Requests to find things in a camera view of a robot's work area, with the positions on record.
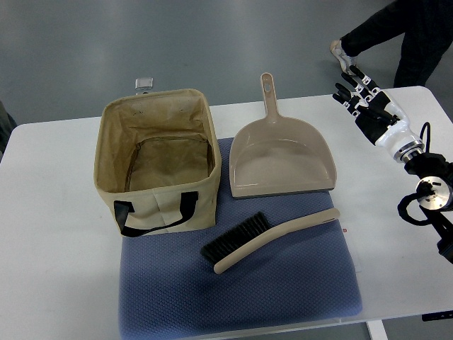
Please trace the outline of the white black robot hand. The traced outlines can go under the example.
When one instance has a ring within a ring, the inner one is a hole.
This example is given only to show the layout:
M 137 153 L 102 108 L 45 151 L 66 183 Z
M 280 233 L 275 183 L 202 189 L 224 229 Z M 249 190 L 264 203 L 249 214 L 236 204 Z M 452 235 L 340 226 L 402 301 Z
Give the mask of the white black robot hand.
M 374 146 L 384 148 L 398 163 L 424 152 L 424 144 L 411 130 L 408 116 L 387 91 L 355 66 L 341 76 L 348 85 L 337 83 L 333 98 L 351 114 Z

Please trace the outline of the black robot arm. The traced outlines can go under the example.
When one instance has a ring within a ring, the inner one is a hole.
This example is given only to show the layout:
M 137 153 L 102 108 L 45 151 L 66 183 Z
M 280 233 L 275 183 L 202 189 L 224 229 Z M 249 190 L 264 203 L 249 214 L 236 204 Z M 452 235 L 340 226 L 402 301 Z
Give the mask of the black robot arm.
M 426 138 L 426 145 L 403 159 L 406 172 L 416 175 L 419 182 L 414 193 L 401 199 L 397 210 L 399 216 L 412 225 L 432 225 L 440 236 L 439 254 L 452 262 L 452 222 L 444 216 L 452 210 L 452 163 L 443 155 L 430 152 L 430 132 L 430 124 L 424 123 L 420 137 Z M 410 216 L 408 206 L 413 201 L 425 215 L 424 220 Z

